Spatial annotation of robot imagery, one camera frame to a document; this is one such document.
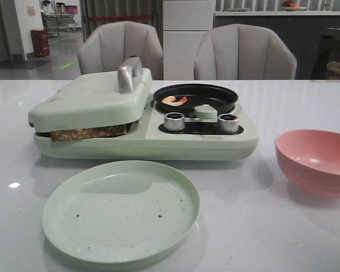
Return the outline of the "cooked shrimp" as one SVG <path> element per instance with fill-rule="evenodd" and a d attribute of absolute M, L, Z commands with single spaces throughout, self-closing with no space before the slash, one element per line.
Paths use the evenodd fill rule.
<path fill-rule="evenodd" d="M 182 97 L 180 100 L 177 100 L 175 96 L 167 96 L 161 102 L 163 104 L 171 105 L 174 107 L 179 107 L 185 104 L 187 101 L 188 101 L 188 98 L 186 96 Z"/>

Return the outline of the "green breakfast maker lid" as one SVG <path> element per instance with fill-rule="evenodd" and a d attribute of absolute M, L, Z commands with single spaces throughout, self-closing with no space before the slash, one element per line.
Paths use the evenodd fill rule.
<path fill-rule="evenodd" d="M 28 113 L 36 132 L 89 129 L 128 124 L 142 117 L 152 75 L 138 57 L 117 71 L 84 74 Z"/>

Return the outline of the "pink bowl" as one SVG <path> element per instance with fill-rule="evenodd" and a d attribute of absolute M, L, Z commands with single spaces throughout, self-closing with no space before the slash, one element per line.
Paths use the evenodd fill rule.
<path fill-rule="evenodd" d="M 340 133 L 300 129 L 275 139 L 278 165 L 303 190 L 320 197 L 340 198 Z"/>

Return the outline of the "green breakfast maker base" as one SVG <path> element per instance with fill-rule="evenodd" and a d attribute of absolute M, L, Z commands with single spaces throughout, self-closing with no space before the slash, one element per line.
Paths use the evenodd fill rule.
<path fill-rule="evenodd" d="M 159 129 L 163 115 L 148 96 L 141 119 L 127 134 L 111 138 L 92 138 L 53 142 L 35 132 L 39 151 L 54 158 L 110 160 L 217 160 L 230 161 L 249 156 L 257 147 L 258 131 L 244 108 L 236 103 L 231 112 L 239 119 L 240 134 L 170 134 Z"/>

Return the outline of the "silver knob left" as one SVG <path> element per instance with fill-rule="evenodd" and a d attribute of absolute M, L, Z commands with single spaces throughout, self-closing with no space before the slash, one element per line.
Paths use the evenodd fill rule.
<path fill-rule="evenodd" d="M 168 131 L 182 131 L 185 129 L 185 116 L 178 112 L 167 113 L 163 125 Z"/>

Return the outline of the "silver knob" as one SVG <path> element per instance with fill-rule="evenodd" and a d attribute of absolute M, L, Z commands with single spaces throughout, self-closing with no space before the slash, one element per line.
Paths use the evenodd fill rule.
<path fill-rule="evenodd" d="M 168 131 L 182 131 L 185 129 L 185 116 L 178 112 L 167 113 L 163 125 Z"/>
<path fill-rule="evenodd" d="M 232 114 L 220 114 L 216 126 L 221 132 L 235 133 L 239 129 L 239 119 Z"/>

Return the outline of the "black round frying pan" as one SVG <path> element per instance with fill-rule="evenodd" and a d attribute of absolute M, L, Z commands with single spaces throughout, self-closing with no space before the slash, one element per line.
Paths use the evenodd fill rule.
<path fill-rule="evenodd" d="M 174 96 L 176 100 L 183 97 L 187 102 L 180 106 L 164 104 L 162 100 Z M 166 86 L 153 94 L 156 107 L 164 113 L 179 112 L 187 117 L 194 112 L 194 107 L 207 104 L 217 111 L 217 114 L 229 113 L 233 110 L 238 94 L 233 90 L 212 84 L 184 83 Z"/>

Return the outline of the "silver knob right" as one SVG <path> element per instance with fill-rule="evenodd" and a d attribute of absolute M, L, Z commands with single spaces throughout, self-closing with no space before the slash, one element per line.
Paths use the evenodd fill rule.
<path fill-rule="evenodd" d="M 235 133 L 239 129 L 239 119 L 232 114 L 220 114 L 216 126 L 221 132 Z"/>

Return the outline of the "light green plate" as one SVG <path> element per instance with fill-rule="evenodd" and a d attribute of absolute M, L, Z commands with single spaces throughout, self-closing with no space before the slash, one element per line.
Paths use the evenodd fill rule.
<path fill-rule="evenodd" d="M 152 161 L 117 161 L 60 185 L 44 207 L 42 226 L 72 258 L 136 266 L 173 251 L 199 210 L 198 190 L 180 171 Z"/>

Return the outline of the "white cabinet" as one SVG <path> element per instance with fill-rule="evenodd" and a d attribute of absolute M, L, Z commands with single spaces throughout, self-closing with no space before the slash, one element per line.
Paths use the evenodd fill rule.
<path fill-rule="evenodd" d="M 192 80 L 199 44 L 213 27 L 214 1 L 163 1 L 165 80 Z"/>

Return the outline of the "red barrier belt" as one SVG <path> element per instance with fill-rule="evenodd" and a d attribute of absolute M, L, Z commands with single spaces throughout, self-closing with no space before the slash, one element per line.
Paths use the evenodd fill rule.
<path fill-rule="evenodd" d="M 121 22 L 133 20 L 153 19 L 153 14 L 150 15 L 133 15 L 133 16 L 107 16 L 107 17 L 88 17 L 90 22 Z"/>

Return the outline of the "red trash bin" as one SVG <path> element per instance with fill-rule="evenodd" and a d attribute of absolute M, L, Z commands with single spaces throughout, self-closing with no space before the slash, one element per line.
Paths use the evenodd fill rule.
<path fill-rule="evenodd" d="M 47 37 L 47 30 L 32 29 L 30 31 L 33 52 L 35 57 L 46 57 L 50 55 L 49 41 Z"/>

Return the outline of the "fruit plate on counter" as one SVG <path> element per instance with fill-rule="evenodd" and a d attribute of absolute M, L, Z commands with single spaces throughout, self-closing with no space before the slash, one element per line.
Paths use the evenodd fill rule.
<path fill-rule="evenodd" d="M 285 0 L 282 2 L 281 6 L 284 11 L 304 11 L 307 9 L 306 7 L 299 6 L 293 0 Z"/>

